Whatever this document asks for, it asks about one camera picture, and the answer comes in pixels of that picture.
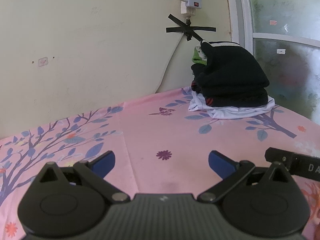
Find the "white stripe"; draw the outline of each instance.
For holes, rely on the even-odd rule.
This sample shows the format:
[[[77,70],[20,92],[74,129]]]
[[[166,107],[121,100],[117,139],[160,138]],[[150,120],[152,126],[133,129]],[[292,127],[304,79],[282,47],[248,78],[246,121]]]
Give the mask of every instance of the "white stripe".
[[[250,0],[241,0],[244,18],[244,44],[245,48],[253,55],[252,17]]]
[[[239,24],[236,0],[228,0],[231,24],[231,41],[239,43]]]
[[[221,43],[209,43],[212,47],[220,47],[220,46],[237,46],[241,47],[239,44],[232,42],[221,42]]]
[[[291,41],[295,43],[306,44],[314,47],[320,48],[320,41],[302,38],[302,37],[293,37],[282,34],[274,34],[274,33],[253,33],[253,38],[260,39],[271,39],[271,40],[280,40],[280,41]]]

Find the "tree branch pattern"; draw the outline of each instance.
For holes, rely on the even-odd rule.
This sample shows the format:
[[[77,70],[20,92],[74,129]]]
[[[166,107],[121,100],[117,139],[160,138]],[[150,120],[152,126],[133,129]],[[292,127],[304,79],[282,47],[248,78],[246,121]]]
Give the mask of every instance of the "tree branch pattern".
[[[46,131],[39,126],[35,133],[32,133],[30,130],[22,132],[22,137],[19,140],[16,136],[13,136],[12,140],[4,145],[20,145],[23,149],[13,152],[13,149],[10,147],[7,150],[7,156],[0,161],[0,165],[2,165],[2,168],[0,168],[0,183],[2,180],[2,185],[0,184],[0,207],[14,190],[33,181],[35,176],[18,183],[18,180],[25,171],[41,161],[45,162],[46,159],[51,159],[56,153],[62,150],[66,152],[66,149],[70,149],[67,155],[61,155],[57,162],[64,161],[75,156],[80,156],[74,155],[77,147],[90,142],[98,142],[98,144],[87,151],[83,159],[91,160],[94,158],[102,149],[104,138],[116,132],[115,130],[105,131],[105,127],[109,125],[106,122],[113,117],[113,114],[122,110],[123,107],[116,106],[109,107],[102,116],[96,114],[98,110],[91,111],[88,114],[78,114],[71,121],[70,118],[66,118],[50,123]],[[60,132],[52,136],[58,122],[65,122],[66,126],[62,130],[59,128]],[[101,123],[101,126],[85,131],[85,127],[89,123]],[[100,132],[95,133],[90,138],[85,137],[86,133],[94,130],[99,130]],[[15,161],[13,160],[14,156],[18,156],[18,159]]]
[[[192,95],[191,95],[191,87],[183,89],[181,88],[181,93],[183,97],[181,99],[177,99],[172,103],[167,104],[165,107],[175,107],[175,106],[181,106],[185,104],[189,104],[189,102],[192,100]],[[284,113],[283,110],[278,109],[279,106],[275,106],[269,113],[267,114],[261,114],[257,115],[254,117],[250,117],[252,119],[255,119],[257,121],[247,121],[247,123],[255,126],[248,126],[245,129],[246,130],[257,130],[257,138],[260,141],[264,141],[268,137],[268,132],[266,130],[274,130],[274,131],[280,131],[287,136],[291,138],[295,138],[297,135],[290,132],[289,130],[285,129],[284,127],[280,126],[279,124],[276,123],[274,120],[274,115],[275,113]],[[160,108],[160,112],[156,114],[161,114],[161,115],[171,115],[173,114],[172,112],[175,111],[174,109],[166,109],[166,108]],[[199,113],[199,114],[194,114],[194,115],[188,115],[185,117],[187,120],[200,120],[204,118],[210,118],[212,121],[209,122],[208,124],[202,125],[198,132],[200,134],[206,134],[209,133],[212,130],[211,124],[219,121],[219,119],[212,119],[208,114],[205,113],[205,111]]]

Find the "cream wall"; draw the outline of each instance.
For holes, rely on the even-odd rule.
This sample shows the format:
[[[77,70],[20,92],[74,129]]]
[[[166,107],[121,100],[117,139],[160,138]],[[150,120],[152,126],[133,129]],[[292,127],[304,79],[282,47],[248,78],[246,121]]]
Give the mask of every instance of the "cream wall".
[[[0,0],[0,138],[154,93],[180,39],[170,13],[184,21],[177,0]],[[231,40],[227,0],[191,21]],[[195,44],[182,39],[159,91],[190,84]]]

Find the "stack of clothes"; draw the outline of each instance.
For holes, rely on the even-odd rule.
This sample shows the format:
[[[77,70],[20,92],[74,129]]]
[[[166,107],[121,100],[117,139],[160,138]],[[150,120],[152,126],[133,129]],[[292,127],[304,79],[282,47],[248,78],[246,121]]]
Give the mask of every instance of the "stack of clothes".
[[[195,76],[189,110],[207,110],[212,118],[236,119],[269,112],[275,105],[269,80],[256,59],[234,42],[202,41],[195,47]]]

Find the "bed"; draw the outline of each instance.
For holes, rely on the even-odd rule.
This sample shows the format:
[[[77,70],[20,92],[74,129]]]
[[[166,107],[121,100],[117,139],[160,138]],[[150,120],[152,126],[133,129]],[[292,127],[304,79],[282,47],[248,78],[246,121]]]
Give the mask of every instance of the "bed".
[[[220,181],[208,165],[217,150],[256,166],[269,147],[320,156],[320,127],[281,106],[259,116],[212,119],[188,112],[191,89],[154,94],[118,106],[78,114],[0,141],[0,228],[2,240],[20,239],[17,206],[48,161],[59,166],[92,160],[107,150],[116,156],[107,181],[128,193],[186,193],[195,196]],[[304,230],[320,239],[320,184],[295,177],[311,209]]]

